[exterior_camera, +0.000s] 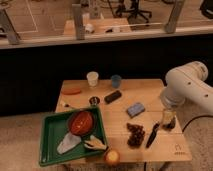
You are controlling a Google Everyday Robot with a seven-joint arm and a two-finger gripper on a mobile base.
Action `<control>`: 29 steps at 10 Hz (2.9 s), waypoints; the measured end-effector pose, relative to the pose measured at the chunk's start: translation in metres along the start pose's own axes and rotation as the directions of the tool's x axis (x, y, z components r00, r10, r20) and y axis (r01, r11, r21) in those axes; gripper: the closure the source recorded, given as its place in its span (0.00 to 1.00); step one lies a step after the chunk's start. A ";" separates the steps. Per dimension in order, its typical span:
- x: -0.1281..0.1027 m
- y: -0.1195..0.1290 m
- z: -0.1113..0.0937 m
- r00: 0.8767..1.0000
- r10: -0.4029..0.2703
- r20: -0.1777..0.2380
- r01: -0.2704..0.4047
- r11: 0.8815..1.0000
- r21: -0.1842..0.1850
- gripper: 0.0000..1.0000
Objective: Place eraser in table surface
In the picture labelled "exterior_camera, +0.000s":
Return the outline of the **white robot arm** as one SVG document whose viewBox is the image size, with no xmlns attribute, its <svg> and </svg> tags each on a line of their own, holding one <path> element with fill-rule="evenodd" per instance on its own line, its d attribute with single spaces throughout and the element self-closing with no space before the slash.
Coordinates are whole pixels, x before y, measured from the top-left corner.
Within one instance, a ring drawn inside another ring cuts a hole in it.
<svg viewBox="0 0 213 171">
<path fill-rule="evenodd" d="M 199 61 L 169 70 L 165 76 L 166 87 L 160 94 L 164 106 L 160 125 L 163 129 L 170 130 L 170 125 L 175 126 L 176 110 L 189 99 L 200 107 L 211 112 L 213 118 L 213 87 L 205 80 L 208 77 L 208 68 Z"/>
</svg>

